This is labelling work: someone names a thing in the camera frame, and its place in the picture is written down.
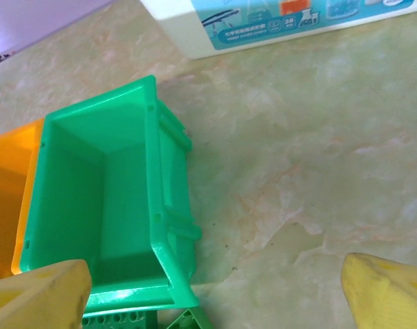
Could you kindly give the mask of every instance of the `beige marble tile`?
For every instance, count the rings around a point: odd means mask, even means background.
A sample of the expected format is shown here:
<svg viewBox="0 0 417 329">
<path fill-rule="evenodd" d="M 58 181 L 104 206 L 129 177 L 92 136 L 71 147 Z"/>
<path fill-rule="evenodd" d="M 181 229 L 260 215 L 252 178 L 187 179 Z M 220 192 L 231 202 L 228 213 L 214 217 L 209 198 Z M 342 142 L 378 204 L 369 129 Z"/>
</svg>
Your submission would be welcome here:
<svg viewBox="0 0 417 329">
<path fill-rule="evenodd" d="M 120 0 L 0 64 L 0 133 L 148 74 L 194 141 L 217 328 L 354 328 L 344 255 L 417 265 L 417 13 L 192 62 Z"/>
</svg>

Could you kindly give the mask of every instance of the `green plastic block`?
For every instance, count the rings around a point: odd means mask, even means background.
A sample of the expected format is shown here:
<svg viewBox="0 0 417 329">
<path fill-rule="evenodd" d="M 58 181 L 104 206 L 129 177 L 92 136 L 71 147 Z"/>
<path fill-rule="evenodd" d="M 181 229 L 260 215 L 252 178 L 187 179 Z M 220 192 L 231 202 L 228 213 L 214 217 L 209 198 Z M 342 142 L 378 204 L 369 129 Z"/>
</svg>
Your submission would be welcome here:
<svg viewBox="0 0 417 329">
<path fill-rule="evenodd" d="M 189 308 L 167 329 L 213 329 L 213 325 L 200 307 Z"/>
<path fill-rule="evenodd" d="M 84 259 L 86 316 L 198 306 L 191 141 L 154 77 L 45 118 L 21 271 Z"/>
<path fill-rule="evenodd" d="M 156 311 L 121 312 L 82 319 L 84 329 L 157 329 Z"/>
</svg>

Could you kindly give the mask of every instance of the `yellow plastic object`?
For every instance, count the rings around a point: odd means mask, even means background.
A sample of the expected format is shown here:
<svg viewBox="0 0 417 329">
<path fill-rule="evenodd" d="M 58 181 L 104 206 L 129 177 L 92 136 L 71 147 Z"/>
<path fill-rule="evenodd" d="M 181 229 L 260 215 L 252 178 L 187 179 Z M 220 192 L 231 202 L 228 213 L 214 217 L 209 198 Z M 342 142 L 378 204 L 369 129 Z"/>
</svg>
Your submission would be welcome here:
<svg viewBox="0 0 417 329">
<path fill-rule="evenodd" d="M 37 120 L 0 135 L 0 279 L 12 270 L 19 273 L 23 246 L 15 247 L 16 238 L 24 235 L 27 223 L 43 123 Z"/>
<path fill-rule="evenodd" d="M 348 254 L 341 281 L 359 329 L 417 328 L 417 267 Z"/>
<path fill-rule="evenodd" d="M 78 329 L 91 291 L 84 260 L 0 280 L 0 329 Z"/>
</svg>

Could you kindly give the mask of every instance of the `printed label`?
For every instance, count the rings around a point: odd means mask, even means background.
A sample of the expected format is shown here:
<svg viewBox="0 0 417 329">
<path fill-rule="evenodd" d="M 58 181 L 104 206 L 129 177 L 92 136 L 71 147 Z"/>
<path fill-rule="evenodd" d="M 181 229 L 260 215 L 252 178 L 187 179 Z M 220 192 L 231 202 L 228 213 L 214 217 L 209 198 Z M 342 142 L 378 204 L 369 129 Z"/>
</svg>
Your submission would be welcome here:
<svg viewBox="0 0 417 329">
<path fill-rule="evenodd" d="M 414 0 L 192 0 L 217 50 L 364 19 Z"/>
</svg>

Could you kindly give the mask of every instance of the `orange plastic bin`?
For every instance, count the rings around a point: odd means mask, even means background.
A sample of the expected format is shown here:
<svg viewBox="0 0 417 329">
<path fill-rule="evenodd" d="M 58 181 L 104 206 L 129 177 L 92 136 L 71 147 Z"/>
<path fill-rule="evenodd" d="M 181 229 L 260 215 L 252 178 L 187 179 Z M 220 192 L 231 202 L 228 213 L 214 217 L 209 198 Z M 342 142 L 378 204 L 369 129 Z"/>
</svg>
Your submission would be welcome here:
<svg viewBox="0 0 417 329">
<path fill-rule="evenodd" d="M 23 240 L 27 225 L 43 123 L 0 135 L 0 279 L 21 272 L 23 246 L 16 241 Z"/>
</svg>

